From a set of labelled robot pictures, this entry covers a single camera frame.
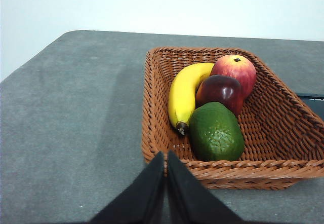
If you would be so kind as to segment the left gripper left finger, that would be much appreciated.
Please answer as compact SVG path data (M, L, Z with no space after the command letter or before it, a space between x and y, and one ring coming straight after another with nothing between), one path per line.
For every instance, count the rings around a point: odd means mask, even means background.
M152 223L164 194L164 154L151 160L122 193L95 215L90 223Z

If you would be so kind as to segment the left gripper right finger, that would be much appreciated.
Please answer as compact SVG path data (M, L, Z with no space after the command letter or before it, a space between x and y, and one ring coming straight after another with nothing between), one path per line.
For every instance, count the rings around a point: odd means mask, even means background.
M237 214L214 197L173 151L168 152L171 196L185 223L243 223Z

